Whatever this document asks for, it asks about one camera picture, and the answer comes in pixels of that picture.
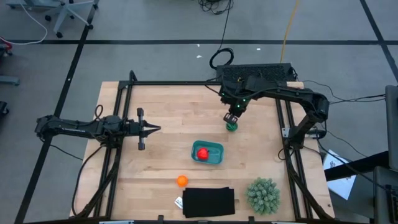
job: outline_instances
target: black cloth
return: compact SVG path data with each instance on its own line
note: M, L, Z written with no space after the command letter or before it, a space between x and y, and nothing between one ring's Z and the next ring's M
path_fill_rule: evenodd
M234 189L186 188L182 192L182 207L186 218L235 214Z

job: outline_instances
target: red apple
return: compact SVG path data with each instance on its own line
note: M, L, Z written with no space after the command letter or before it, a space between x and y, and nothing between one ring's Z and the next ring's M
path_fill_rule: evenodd
M209 158L209 151L203 147L198 150L197 156L200 160L207 160Z

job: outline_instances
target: green ball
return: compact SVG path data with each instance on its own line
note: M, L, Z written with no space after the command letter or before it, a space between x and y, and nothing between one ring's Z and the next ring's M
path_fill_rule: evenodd
M228 123L226 123L225 127L226 127L226 129L227 129L228 131L234 132L234 131L237 130L238 124L237 124L237 123L234 123L234 124L228 124Z

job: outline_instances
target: teal container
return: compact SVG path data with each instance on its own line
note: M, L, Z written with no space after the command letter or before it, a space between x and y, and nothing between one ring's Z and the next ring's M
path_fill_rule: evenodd
M207 160L201 160L197 156L197 152L203 147L209 152L209 158ZM197 140L193 143L191 156L194 161L218 165L223 161L224 147L219 143Z

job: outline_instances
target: wooden tabletop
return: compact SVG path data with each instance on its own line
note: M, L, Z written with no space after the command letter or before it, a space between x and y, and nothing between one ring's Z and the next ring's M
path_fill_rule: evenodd
M98 104L104 106L103 116L113 112L117 86L117 82L102 84ZM124 97L125 94L120 112L123 111ZM282 140L274 99L251 101L234 133L226 130L223 121L228 105L221 104L219 96L204 86L133 86L129 119L137 118L138 107L144 109L147 122L162 129L146 139L144 151L138 151L137 137L124 139L112 219L156 220L158 215L164 215L165 220L197 220L186 219L182 210L174 204L184 190L177 186L175 180L179 175L186 175L187 187L234 189L234 215L201 220L247 221L248 216L254 216L256 221L294 220L286 166L277 157L282 149ZM292 110L298 123L305 112L296 103L292 103ZM191 158L191 150L196 140L221 143L224 146L223 162L218 166L195 162ZM98 146L96 140L89 140L85 158ZM306 139L305 146L318 150L317 142L312 139ZM98 188L104 153L105 149L102 149L91 158L81 174L75 200L77 212L82 210ZM302 149L302 161L309 191L334 217L320 156ZM281 205L276 214L255 215L246 203L244 191L257 177L272 178L277 183ZM302 194L298 188L297 192L301 214L305 217ZM106 192L102 214L107 199Z

